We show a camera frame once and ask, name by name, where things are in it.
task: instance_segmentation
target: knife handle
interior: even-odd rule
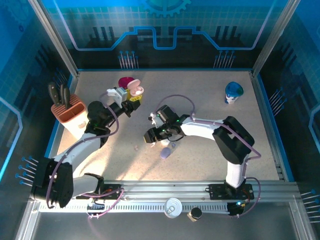
[[[72,105],[70,104],[70,90],[67,86],[63,88],[63,100],[65,105],[65,110],[69,109]]]
[[[48,91],[49,91],[50,98],[53,101],[53,104],[56,107],[59,107],[61,105],[61,103],[60,103],[60,99],[59,99],[59,94],[58,94],[58,91],[57,91],[56,83],[54,83],[53,81],[49,82],[48,83]]]
[[[60,98],[61,98],[61,104],[65,105],[65,98],[64,98],[64,88],[66,87],[65,83],[62,83],[60,85]]]

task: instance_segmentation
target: purple object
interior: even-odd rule
[[[160,157],[162,159],[166,159],[167,157],[169,157],[171,154],[171,149],[169,147],[165,147],[164,149],[162,149],[162,151],[160,152]]]

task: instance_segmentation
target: knife block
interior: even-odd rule
[[[65,105],[58,107],[52,105],[51,112],[55,118],[79,140],[85,133],[87,123],[89,122],[87,118],[88,110],[85,103],[75,94],[70,95],[70,104],[72,106],[67,110]]]

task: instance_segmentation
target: metal post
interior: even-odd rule
[[[54,24],[52,23],[46,8],[41,3],[41,1],[37,1],[37,0],[28,0],[28,1],[30,3],[31,7],[33,8],[35,14],[37,15],[38,19],[40,20],[41,24],[43,25],[49,38],[51,39],[53,45],[55,46],[56,50],[58,51],[64,64],[68,68],[71,75],[74,78],[76,78],[78,75],[78,68],[77,68],[74,60],[72,59],[72,57],[71,57],[65,43],[63,42],[61,36],[59,35]]]
[[[271,51],[274,49],[276,43],[281,37],[284,29],[286,28],[299,3],[300,0],[289,0],[285,5],[280,17],[278,18],[272,32],[269,35],[269,38],[267,39],[260,55],[258,56],[252,68],[252,74],[254,77],[256,77],[261,71],[263,65],[267,61]]]

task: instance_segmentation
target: gear graphic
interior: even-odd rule
[[[19,24],[26,21],[30,14],[27,0],[0,0],[0,7],[6,8]]]
[[[180,14],[180,10],[185,10],[186,5],[190,4],[191,0],[141,0],[141,2],[149,14],[166,18],[167,16],[173,17],[174,14]]]

